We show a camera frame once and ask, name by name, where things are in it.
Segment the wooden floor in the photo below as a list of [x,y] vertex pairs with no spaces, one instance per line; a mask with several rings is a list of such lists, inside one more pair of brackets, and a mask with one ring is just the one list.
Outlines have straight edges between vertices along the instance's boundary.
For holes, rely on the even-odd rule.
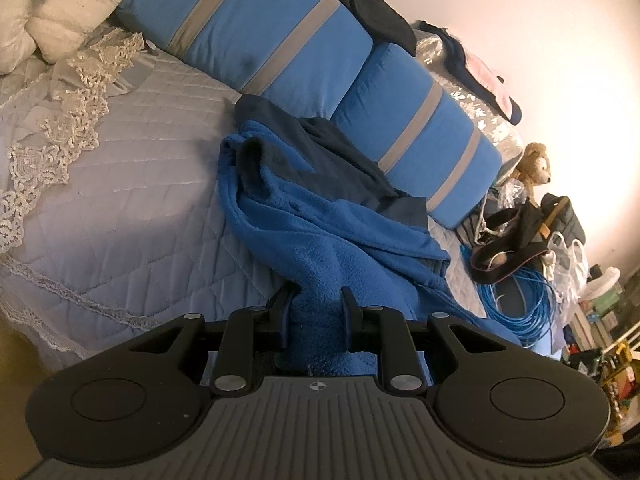
[[24,409],[44,377],[35,348],[0,313],[0,480],[17,479],[40,460]]

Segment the black bag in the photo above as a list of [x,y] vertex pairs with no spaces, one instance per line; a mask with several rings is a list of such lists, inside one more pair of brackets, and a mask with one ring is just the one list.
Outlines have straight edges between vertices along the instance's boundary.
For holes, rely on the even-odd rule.
[[547,193],[542,197],[540,209],[545,217],[545,224],[551,233],[558,231],[564,237],[567,245],[576,238],[584,245],[587,239],[584,229],[575,214],[571,200],[566,196],[555,196]]

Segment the crosshair logo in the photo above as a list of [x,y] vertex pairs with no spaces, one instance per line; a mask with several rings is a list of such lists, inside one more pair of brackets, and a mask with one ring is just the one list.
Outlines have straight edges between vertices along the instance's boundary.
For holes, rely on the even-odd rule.
[[324,384],[322,381],[316,381],[315,383],[311,383],[309,387],[315,392],[321,392],[328,386]]

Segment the silver screw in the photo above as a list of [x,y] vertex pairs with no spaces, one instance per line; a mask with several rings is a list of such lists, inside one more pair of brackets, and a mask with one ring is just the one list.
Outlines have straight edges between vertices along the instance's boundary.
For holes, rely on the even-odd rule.
[[393,379],[391,379],[391,385],[396,390],[401,390],[402,392],[410,392],[412,390],[417,390],[422,386],[422,381],[416,377],[415,375],[396,375]]
[[239,375],[223,375],[218,377],[213,384],[223,392],[236,392],[246,386],[246,381]]

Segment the beige stripe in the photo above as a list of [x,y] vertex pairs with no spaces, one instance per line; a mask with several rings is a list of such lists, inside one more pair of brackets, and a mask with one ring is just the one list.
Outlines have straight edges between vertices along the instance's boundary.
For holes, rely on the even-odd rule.
[[386,153],[378,161],[378,167],[383,171],[383,173],[388,173],[391,168],[396,165],[396,162],[400,160],[400,157],[404,155],[404,152],[409,149],[411,143],[414,142],[416,137],[429,122],[429,119],[431,119],[434,111],[436,111],[441,97],[442,86],[434,81],[431,84],[431,88],[429,88],[427,97],[409,121],[409,124],[407,124],[402,133],[398,136],[396,142],[386,150]]
[[289,35],[264,62],[260,70],[251,80],[244,85],[243,94],[260,95],[280,73],[286,68],[293,58],[297,56],[306,42],[318,31],[331,15],[338,10],[338,0],[320,0],[304,18],[296,25]]
[[187,53],[191,43],[198,37],[213,13],[225,0],[199,0],[191,9],[184,21],[171,38],[167,51],[176,57],[182,57]]
[[440,202],[449,194],[453,187],[458,183],[460,177],[465,173],[466,168],[474,158],[478,146],[480,145],[480,139],[482,138],[482,132],[474,126],[474,130],[471,132],[469,142],[466,145],[465,151],[462,153],[460,160],[455,165],[447,179],[442,183],[440,188],[433,194],[433,196],[427,200],[427,212],[431,212],[440,205]]

